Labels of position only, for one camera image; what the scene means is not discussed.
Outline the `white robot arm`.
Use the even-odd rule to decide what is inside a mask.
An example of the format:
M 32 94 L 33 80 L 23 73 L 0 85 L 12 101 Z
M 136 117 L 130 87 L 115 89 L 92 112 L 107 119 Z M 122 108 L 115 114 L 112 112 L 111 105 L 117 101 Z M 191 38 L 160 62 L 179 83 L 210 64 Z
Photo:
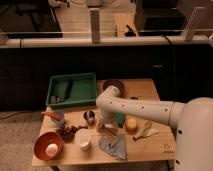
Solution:
M 177 129 L 174 171 L 213 171 L 213 98 L 187 103 L 120 98 L 120 90 L 107 87 L 97 98 L 103 124 L 116 113 L 130 114 Z

